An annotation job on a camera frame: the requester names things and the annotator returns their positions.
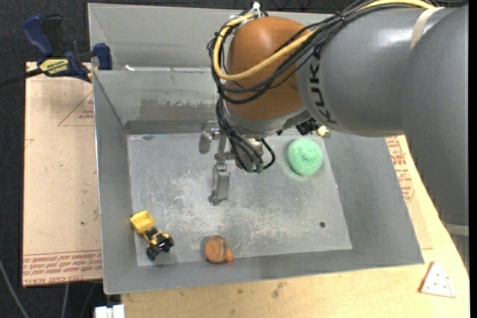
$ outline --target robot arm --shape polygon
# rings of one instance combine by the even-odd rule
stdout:
[[[359,0],[318,25],[234,20],[211,58],[221,128],[242,140],[242,158],[256,155],[248,142],[310,118],[342,133],[405,134],[441,219],[468,235],[468,6]]]

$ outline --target green ball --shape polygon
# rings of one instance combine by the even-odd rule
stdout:
[[[288,146],[288,162],[299,175],[311,175],[323,164],[323,151],[314,141],[296,139]]]

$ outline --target toy truck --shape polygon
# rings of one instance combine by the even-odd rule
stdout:
[[[130,219],[131,225],[138,235],[148,242],[146,254],[151,261],[156,259],[161,251],[168,252],[174,246],[172,237],[154,226],[154,218],[147,211],[138,212]]]

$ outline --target table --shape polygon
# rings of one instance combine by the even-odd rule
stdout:
[[[32,218],[32,213],[35,212],[33,206],[37,204],[36,198],[41,193],[45,194],[45,190],[37,187],[38,178],[33,181],[30,179],[30,182],[25,184],[24,249],[25,243],[28,249],[34,248],[38,242],[42,243],[43,248],[42,252],[38,252],[41,254],[36,256],[37,261],[28,261],[31,253],[24,251],[24,285],[97,279],[101,277],[101,265],[95,263],[98,262],[96,257],[100,248],[94,168],[86,167],[88,170],[81,172],[84,171],[83,161],[94,161],[95,152],[92,119],[86,117],[91,115],[88,109],[90,85],[73,79],[45,77],[29,81],[36,83],[30,83],[28,89],[32,90],[32,85],[41,85],[42,91],[27,93],[27,106],[30,108],[28,110],[32,111],[31,107],[34,106],[35,112],[27,114],[30,119],[27,123],[28,134],[25,134],[25,154],[28,158],[25,160],[25,175],[30,174],[31,177],[34,173],[28,172],[36,168],[35,171],[39,171],[44,179],[51,180],[53,188],[54,180],[58,178],[52,176],[62,174],[60,165],[70,164],[69,171],[64,171],[62,176],[72,179],[73,182],[78,179],[84,181],[81,183],[82,187],[63,192],[61,200],[54,197],[55,193],[43,200],[43,211],[47,210],[49,213],[41,222]],[[69,151],[63,162],[58,155],[38,158],[32,156],[29,151],[35,147],[37,137],[45,136],[45,126],[40,123],[45,117],[48,117],[50,125],[56,129],[49,131],[50,140],[56,145],[55,150],[61,150],[57,145],[60,139],[58,131],[69,133],[66,135],[70,138],[66,140]],[[71,134],[72,131],[68,129],[82,129],[86,135]],[[420,181],[404,138],[388,139],[388,146],[402,182],[405,199],[408,201],[425,264],[294,279],[129,293],[121,295],[126,317],[468,317],[470,280],[460,256]],[[64,206],[71,203],[76,203],[73,212],[65,212]],[[55,230],[48,231],[49,226],[58,227],[58,224],[63,227],[63,233],[72,232],[68,239],[65,235],[55,237]],[[48,240],[45,239],[47,235],[51,236]],[[73,255],[78,255],[72,254],[74,251],[81,252],[81,255],[86,257],[72,258]],[[433,261],[439,263],[450,277],[456,292],[455,298],[418,292]],[[36,281],[25,283],[25,280],[29,279]]]

